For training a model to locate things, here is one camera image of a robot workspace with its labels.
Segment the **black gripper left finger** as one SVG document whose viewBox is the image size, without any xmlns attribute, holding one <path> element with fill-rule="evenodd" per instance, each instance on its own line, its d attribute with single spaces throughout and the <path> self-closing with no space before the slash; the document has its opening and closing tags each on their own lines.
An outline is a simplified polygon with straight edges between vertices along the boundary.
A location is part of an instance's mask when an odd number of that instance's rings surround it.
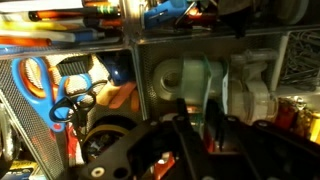
<svg viewBox="0 0 320 180">
<path fill-rule="evenodd" d="M 173 120 L 192 180 L 214 180 L 209 154 L 200 135 L 193 130 L 184 99 L 178 98 L 178 115 Z"/>
</svg>

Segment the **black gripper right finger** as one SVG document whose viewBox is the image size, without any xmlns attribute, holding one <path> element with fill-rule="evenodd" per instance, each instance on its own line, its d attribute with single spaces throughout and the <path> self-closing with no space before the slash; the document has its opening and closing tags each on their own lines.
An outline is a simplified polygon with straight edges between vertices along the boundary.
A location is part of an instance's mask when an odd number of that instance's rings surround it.
<svg viewBox="0 0 320 180">
<path fill-rule="evenodd" d="M 260 180 L 255 129 L 226 115 L 215 100 L 207 102 L 205 121 L 216 147 L 209 154 L 215 180 Z"/>
</svg>

